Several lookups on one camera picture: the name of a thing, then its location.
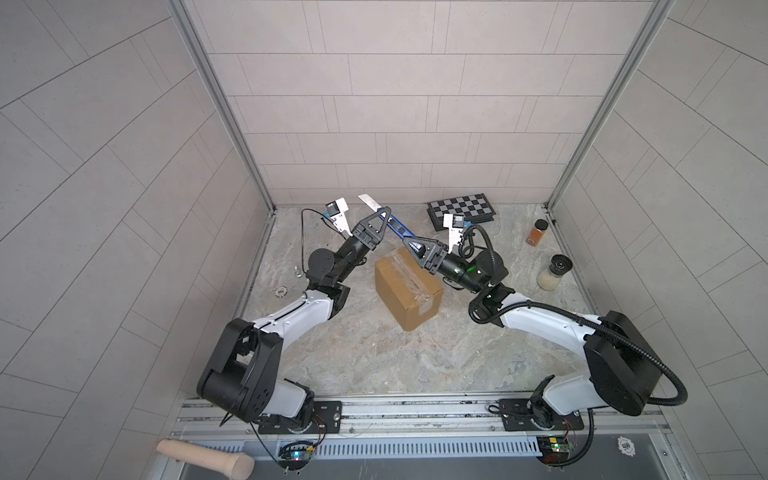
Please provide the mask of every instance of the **wooden handle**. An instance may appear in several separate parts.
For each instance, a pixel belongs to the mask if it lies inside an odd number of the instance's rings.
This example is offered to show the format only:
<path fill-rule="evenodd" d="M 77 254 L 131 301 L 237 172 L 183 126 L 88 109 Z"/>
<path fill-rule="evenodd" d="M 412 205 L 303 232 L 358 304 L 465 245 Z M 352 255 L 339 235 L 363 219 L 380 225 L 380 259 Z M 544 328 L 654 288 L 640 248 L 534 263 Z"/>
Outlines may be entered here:
<path fill-rule="evenodd" d="M 253 471 L 253 458 L 245 453 L 225 453 L 178 440 L 160 440 L 155 449 L 163 455 L 221 472 L 232 480 L 246 480 Z"/>

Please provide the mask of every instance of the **spice jar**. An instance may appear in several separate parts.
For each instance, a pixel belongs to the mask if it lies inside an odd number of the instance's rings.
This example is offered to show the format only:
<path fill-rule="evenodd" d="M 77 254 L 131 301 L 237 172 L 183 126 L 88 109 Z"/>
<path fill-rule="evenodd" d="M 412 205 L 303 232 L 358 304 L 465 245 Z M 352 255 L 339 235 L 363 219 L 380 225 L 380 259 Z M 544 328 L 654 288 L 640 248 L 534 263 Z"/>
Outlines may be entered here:
<path fill-rule="evenodd" d="M 536 223 L 534 223 L 533 229 L 531 229 L 531 232 L 528 234 L 528 238 L 525 239 L 525 242 L 528 245 L 533 245 L 536 247 L 538 245 L 538 241 L 541 240 L 541 238 L 544 236 L 544 231 L 548 228 L 549 222 L 542 220 L 541 218 L 536 220 Z"/>
<path fill-rule="evenodd" d="M 565 255 L 554 255 L 549 265 L 538 274 L 536 283 L 542 289 L 552 291 L 560 285 L 563 275 L 570 272 L 573 267 L 574 264 L 570 258 Z"/>

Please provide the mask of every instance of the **brown box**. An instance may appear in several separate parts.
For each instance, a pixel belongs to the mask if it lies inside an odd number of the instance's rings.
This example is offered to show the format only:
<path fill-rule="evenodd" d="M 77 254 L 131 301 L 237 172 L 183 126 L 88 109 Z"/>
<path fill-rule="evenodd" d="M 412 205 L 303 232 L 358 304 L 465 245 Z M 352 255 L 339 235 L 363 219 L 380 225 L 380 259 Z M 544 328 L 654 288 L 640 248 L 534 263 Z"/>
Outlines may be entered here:
<path fill-rule="evenodd" d="M 437 315 L 442 301 L 442 284 L 405 247 L 376 261 L 376 292 L 406 332 Z"/>

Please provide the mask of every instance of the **tiled wall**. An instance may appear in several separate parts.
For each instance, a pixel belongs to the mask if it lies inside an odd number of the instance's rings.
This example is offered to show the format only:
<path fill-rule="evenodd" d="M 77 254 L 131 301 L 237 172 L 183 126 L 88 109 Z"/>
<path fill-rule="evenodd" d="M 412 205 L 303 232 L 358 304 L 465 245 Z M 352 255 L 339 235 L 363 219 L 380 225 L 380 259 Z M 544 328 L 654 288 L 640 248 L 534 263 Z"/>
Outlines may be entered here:
<path fill-rule="evenodd" d="M 4 0 L 0 45 L 0 477 L 135 480 L 266 208 L 161 0 Z"/>
<path fill-rule="evenodd" d="M 187 0 L 278 204 L 549 197 L 650 2 Z"/>
<path fill-rule="evenodd" d="M 600 313 L 685 382 L 697 478 L 768 478 L 767 31 L 764 0 L 678 0 L 554 209 Z"/>

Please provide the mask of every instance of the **checkered board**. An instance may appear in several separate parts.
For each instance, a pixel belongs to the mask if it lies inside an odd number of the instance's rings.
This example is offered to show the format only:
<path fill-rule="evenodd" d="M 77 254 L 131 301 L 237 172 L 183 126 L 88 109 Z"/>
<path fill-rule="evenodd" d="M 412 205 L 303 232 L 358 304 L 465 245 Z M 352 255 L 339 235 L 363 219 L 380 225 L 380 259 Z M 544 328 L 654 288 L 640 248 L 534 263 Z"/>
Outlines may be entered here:
<path fill-rule="evenodd" d="M 429 202 L 427 213 L 432 220 L 432 225 L 435 226 L 435 230 L 445 230 L 445 227 L 442 226 L 442 217 L 445 214 L 463 215 L 465 221 L 472 223 L 489 222 L 496 215 L 484 194 Z"/>

